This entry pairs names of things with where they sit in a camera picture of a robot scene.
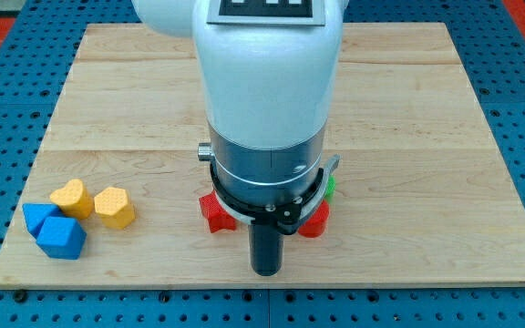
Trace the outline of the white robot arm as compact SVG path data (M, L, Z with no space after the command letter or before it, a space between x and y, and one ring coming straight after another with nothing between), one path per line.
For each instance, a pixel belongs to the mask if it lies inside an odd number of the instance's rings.
M234 218L292 234L320 205L346 2L133 0L152 30L193 40L210 129L199 156Z

